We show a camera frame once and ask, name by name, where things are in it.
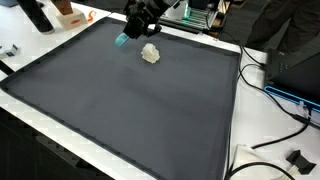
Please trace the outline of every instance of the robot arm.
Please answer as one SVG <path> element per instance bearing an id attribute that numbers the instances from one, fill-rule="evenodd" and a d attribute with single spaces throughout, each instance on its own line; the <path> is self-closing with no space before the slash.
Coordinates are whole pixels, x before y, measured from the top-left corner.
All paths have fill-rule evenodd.
<path id="1" fill-rule="evenodd" d="M 123 32 L 131 39 L 140 35 L 150 37 L 161 31 L 159 18 L 179 0 L 128 0 L 124 9 L 127 25 Z M 155 24 L 153 30 L 148 30 L 150 24 Z"/>

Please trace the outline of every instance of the bottle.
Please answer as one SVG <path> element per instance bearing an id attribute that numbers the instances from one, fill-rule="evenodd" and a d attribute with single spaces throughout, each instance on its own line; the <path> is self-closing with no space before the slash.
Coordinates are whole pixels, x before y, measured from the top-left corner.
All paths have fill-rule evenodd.
<path id="1" fill-rule="evenodd" d="M 54 32 L 52 24 L 36 0 L 17 0 L 17 2 L 40 33 L 47 35 Z"/>

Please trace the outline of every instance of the orange object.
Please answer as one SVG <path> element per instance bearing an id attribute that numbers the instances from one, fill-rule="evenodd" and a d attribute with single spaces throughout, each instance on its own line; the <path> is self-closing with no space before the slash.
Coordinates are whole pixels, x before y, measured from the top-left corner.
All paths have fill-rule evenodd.
<path id="1" fill-rule="evenodd" d="M 93 17 L 96 16 L 96 14 L 97 14 L 97 13 L 96 13 L 95 11 L 90 11 L 90 12 L 89 12 L 89 15 L 88 15 L 89 18 L 88 18 L 87 21 L 88 21 L 88 22 L 92 22 L 92 21 L 93 21 Z"/>

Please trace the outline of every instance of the gray mat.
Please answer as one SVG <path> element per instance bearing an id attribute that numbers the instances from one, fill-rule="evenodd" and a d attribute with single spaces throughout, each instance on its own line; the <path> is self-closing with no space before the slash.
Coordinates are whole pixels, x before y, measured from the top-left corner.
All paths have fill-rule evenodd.
<path id="1" fill-rule="evenodd" d="M 123 28 L 101 20 L 1 88 L 156 178 L 221 180 L 239 54 L 163 33 L 119 49 Z"/>

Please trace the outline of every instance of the white table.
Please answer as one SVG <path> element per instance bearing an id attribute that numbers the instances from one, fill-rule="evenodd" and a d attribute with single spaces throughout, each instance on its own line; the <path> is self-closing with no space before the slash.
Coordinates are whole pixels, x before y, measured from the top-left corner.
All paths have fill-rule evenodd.
<path id="1" fill-rule="evenodd" d="M 64 31 L 53 16 L 55 13 L 53 5 L 48 2 L 45 2 L 45 4 L 46 7 L 44 11 L 56 28 L 56 33 L 49 36 L 41 35 L 19 7 L 10 9 L 0 7 L 0 19 L 5 21 L 0 24 L 0 44 L 14 43 L 20 48 L 17 56 L 3 60 L 13 70 L 18 70 L 27 65 L 85 29 L 85 26 L 82 26 L 72 31 Z M 78 4 L 73 4 L 73 6 L 85 12 L 86 15 L 90 10 L 95 10 L 97 16 L 94 21 L 110 15 L 109 12 L 91 7 Z M 125 17 L 120 14 L 111 14 L 109 17 L 119 20 L 125 19 Z M 162 31 L 211 46 L 235 52 L 240 51 L 236 45 L 218 41 L 206 35 L 194 35 L 168 27 L 163 27 Z M 254 50 L 248 51 L 257 60 L 261 62 L 266 60 L 265 53 Z M 244 55 L 242 65 L 247 63 L 252 63 L 252 61 Z M 0 80 L 5 77 L 6 75 L 0 72 Z M 262 87 L 263 73 L 259 70 L 248 68 L 248 70 L 245 71 L 245 77 L 249 82 Z M 280 100 L 280 102 L 289 111 L 296 112 L 294 104 L 282 100 Z M 73 132 L 55 120 L 15 100 L 3 91 L 0 91 L 0 106 L 114 179 L 154 179 L 78 133 Z M 296 122 L 281 112 L 266 96 L 242 82 L 239 83 L 232 123 L 232 154 L 237 144 L 252 146 L 270 141 L 291 134 L 301 126 L 299 122 Z M 273 163 L 283 168 L 288 168 L 289 163 L 286 162 L 285 157 L 288 152 L 295 149 L 302 150 L 303 155 L 307 159 L 320 164 L 320 131 L 314 128 L 308 128 L 306 132 L 298 137 L 280 144 L 261 148 L 258 151 Z M 254 177 L 254 172 L 250 170 L 247 172 L 249 172 L 247 174 L 248 176 L 252 173 L 251 176 Z M 320 168 L 317 166 L 311 175 L 296 176 L 296 179 L 318 180 L 319 177 Z"/>

